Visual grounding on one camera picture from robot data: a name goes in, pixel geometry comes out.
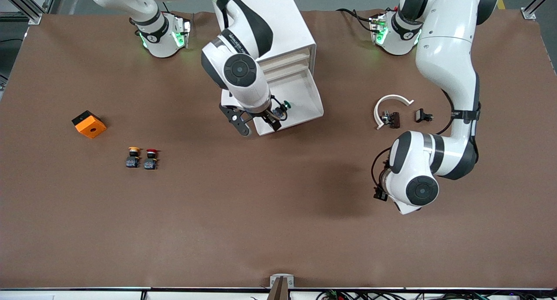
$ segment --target gray floor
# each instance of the gray floor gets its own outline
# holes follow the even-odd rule
[[[300,10],[336,10],[337,8],[356,8],[368,10],[372,8],[385,8],[397,5],[398,0],[294,0]],[[526,6],[531,0],[503,0],[507,9],[519,9]],[[180,12],[212,11],[210,0],[183,0],[167,2],[170,10]],[[96,5],[92,0],[61,0],[57,9],[61,14],[120,14],[106,10]],[[549,56],[557,61],[557,0],[547,0],[537,11],[537,22],[542,30],[542,37],[547,47]],[[25,23],[2,22],[0,23],[0,40],[9,38],[23,38],[27,25]],[[0,74],[9,76],[10,70],[19,51],[20,42],[11,41],[0,43]]]

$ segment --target small black connector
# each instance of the small black connector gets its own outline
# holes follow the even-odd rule
[[[432,121],[433,120],[433,115],[432,114],[426,114],[423,112],[423,109],[419,109],[416,111],[416,123],[420,123],[422,120],[425,121]]]
[[[376,190],[376,194],[373,195],[373,198],[374,199],[380,199],[380,200],[386,202],[387,195],[386,195],[385,191],[383,191],[383,189],[378,188],[378,187],[375,187],[374,189]]]

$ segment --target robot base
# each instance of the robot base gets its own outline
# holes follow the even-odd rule
[[[396,12],[387,12],[386,14],[378,16],[375,22],[370,20],[370,28],[379,31],[378,34],[371,32],[372,42],[389,54],[397,56],[408,54],[412,48],[418,44],[422,31],[420,30],[418,32],[414,40],[401,40],[400,36],[389,26],[390,20],[394,14],[396,14]]]
[[[143,47],[149,50],[151,55],[158,58],[166,58],[173,56],[181,48],[188,48],[189,32],[191,23],[189,20],[184,20],[182,17],[173,15],[171,13],[162,13],[167,20],[169,20],[169,29],[161,37],[159,43],[152,43],[149,38],[143,38]]]
[[[308,69],[273,78],[268,81],[268,84],[271,94],[278,101],[283,102],[286,100],[292,105],[292,108],[287,112],[288,118],[281,122],[282,127],[279,131],[323,116],[321,97],[319,96],[313,76]],[[231,97],[227,90],[222,90],[221,105],[241,108],[238,101]],[[272,108],[274,109],[277,106],[276,102],[273,102]],[[253,122],[255,123],[258,135],[275,132],[261,118],[254,118]]]

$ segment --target white curved bracket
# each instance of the white curved bracket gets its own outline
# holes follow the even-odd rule
[[[383,102],[384,100],[398,100],[406,104],[406,106],[414,102],[414,100],[409,101],[404,96],[396,95],[396,94],[389,94],[379,99],[379,101],[377,101],[376,108],[373,110],[373,117],[376,119],[376,123],[378,125],[377,130],[381,129],[381,127],[385,125],[385,123],[381,120],[381,117],[379,117],[379,112],[378,112],[379,104],[381,104],[381,102]]]

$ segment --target white storage box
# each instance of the white storage box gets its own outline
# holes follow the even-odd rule
[[[242,1],[273,30],[273,46],[257,62],[265,73],[271,94],[292,105],[288,119],[281,122],[281,129],[323,116],[323,105],[312,75],[316,45],[294,0]],[[221,98],[230,103],[228,91],[222,90]],[[259,135],[273,132],[261,118],[255,118],[254,122]]]

